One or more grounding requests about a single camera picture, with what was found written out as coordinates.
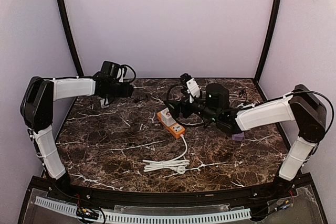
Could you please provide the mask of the white cube adapter with sticker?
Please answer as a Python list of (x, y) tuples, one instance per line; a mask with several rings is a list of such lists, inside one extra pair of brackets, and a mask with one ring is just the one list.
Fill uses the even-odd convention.
[(176, 121), (172, 118), (168, 108), (165, 108), (160, 112), (160, 117), (162, 123), (167, 127), (170, 127), (176, 123)]

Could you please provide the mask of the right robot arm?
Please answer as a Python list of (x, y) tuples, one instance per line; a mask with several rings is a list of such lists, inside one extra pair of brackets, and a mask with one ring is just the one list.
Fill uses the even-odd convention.
[(174, 120), (179, 116), (188, 118), (196, 114), (203, 119), (199, 125), (210, 124), (230, 135), (240, 134), (253, 128), (284, 121), (295, 121), (299, 133), (282, 162), (278, 177), (292, 181), (302, 165), (312, 155), (330, 129), (325, 105), (317, 98), (319, 93), (297, 85), (292, 92), (259, 104), (248, 104), (233, 108), (230, 106), (229, 90), (219, 83), (206, 86), (205, 96), (199, 87), (182, 86), (184, 97), (180, 100), (165, 100)]

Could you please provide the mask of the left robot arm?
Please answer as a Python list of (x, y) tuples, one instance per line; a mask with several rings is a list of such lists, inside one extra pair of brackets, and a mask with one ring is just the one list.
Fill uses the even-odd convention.
[(129, 98), (134, 86), (100, 74), (94, 77), (41, 78), (32, 77), (20, 105), (20, 113), (28, 127), (37, 157), (46, 173), (54, 180), (67, 176), (53, 136), (54, 102), (80, 96)]

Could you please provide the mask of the white USB charger with cable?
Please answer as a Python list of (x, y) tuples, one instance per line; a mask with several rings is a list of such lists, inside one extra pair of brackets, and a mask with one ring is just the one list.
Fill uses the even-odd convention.
[(100, 100), (100, 105), (101, 105), (101, 108), (102, 109), (106, 109), (109, 107), (110, 103), (109, 103), (109, 100), (108, 98), (103, 98)]

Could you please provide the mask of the orange power strip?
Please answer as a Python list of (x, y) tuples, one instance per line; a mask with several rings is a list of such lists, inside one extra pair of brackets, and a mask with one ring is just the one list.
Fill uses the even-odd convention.
[(165, 126), (161, 121), (160, 112), (157, 113), (157, 118), (159, 122), (163, 125), (163, 127), (168, 130), (168, 132), (172, 134), (176, 139), (181, 138), (181, 136), (185, 134), (185, 128), (177, 122), (170, 127)]

